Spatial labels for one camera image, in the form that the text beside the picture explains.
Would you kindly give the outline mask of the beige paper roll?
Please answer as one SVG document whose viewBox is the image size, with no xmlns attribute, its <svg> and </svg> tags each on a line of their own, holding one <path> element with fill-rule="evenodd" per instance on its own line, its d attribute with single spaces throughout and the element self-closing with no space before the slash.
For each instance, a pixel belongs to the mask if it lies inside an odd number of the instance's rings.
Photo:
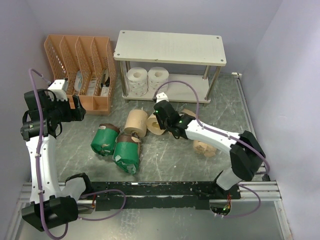
<svg viewBox="0 0 320 240">
<path fill-rule="evenodd" d="M 153 113 L 148 117 L 146 121 L 146 127 L 155 135 L 162 135 L 165 132 L 164 129 L 160 128 L 157 117 Z"/>
<path fill-rule="evenodd" d="M 142 109 L 131 110 L 126 119 L 124 132 L 126 134 L 135 133 L 140 138 L 145 137 L 147 132 L 148 117 L 148 114 Z"/>
</svg>

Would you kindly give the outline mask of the kraft roll with label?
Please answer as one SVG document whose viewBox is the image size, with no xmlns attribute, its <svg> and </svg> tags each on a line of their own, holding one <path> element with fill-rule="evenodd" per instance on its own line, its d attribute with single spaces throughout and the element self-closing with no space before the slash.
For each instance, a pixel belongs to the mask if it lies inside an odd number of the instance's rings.
<svg viewBox="0 0 320 240">
<path fill-rule="evenodd" d="M 175 139 L 186 139 L 187 137 L 186 130 L 188 129 L 188 125 L 196 119 L 196 114 L 188 109 L 183 109 L 181 113 L 179 113 L 179 117 L 173 120 L 171 127 L 169 128 L 169 132 L 173 135 Z"/>
</svg>

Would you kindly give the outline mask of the plain white paper roll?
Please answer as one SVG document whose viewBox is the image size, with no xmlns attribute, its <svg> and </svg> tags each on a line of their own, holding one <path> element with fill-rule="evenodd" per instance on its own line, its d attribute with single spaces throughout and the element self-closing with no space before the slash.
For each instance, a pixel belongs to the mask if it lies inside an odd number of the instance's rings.
<svg viewBox="0 0 320 240">
<path fill-rule="evenodd" d="M 162 84 L 168 82 L 169 72 L 163 67 L 152 67 L 148 71 L 148 90 L 155 92 L 155 90 Z"/>
</svg>

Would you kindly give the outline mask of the white red-dotted paper roll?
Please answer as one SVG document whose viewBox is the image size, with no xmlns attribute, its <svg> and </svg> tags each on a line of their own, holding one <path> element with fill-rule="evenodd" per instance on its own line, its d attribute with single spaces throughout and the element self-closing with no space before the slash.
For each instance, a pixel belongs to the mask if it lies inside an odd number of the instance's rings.
<svg viewBox="0 0 320 240">
<path fill-rule="evenodd" d="M 126 82 L 130 92 L 141 97 L 148 91 L 148 72 L 142 67 L 133 67 L 126 74 Z"/>
</svg>

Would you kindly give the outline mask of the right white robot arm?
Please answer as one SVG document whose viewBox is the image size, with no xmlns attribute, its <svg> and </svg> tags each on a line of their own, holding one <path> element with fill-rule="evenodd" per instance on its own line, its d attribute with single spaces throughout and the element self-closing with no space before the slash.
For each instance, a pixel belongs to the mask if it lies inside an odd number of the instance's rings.
<svg viewBox="0 0 320 240">
<path fill-rule="evenodd" d="M 159 127 L 172 133 L 175 139 L 197 140 L 229 154 L 231 167 L 223 170 L 212 186 L 218 199 L 228 195 L 230 188 L 239 182 L 251 181 L 266 157 L 250 131 L 236 133 L 207 125 L 192 115 L 178 113 L 166 100 L 154 105 L 154 114 Z"/>
</svg>

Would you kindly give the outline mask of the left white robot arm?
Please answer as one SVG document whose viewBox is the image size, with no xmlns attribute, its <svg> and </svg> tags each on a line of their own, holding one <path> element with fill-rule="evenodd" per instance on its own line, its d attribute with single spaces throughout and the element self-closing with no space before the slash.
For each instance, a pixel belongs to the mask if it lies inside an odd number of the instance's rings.
<svg viewBox="0 0 320 240">
<path fill-rule="evenodd" d="M 77 96 L 70 107 L 64 90 L 38 89 L 24 94 L 27 111 L 22 117 L 20 133 L 25 140 L 31 165 L 32 190 L 30 205 L 21 211 L 31 226 L 44 231 L 67 225 L 78 218 L 77 201 L 89 199 L 94 192 L 85 173 L 70 176 L 60 188 L 56 168 L 57 127 L 64 122 L 82 121 L 86 110 Z"/>
</svg>

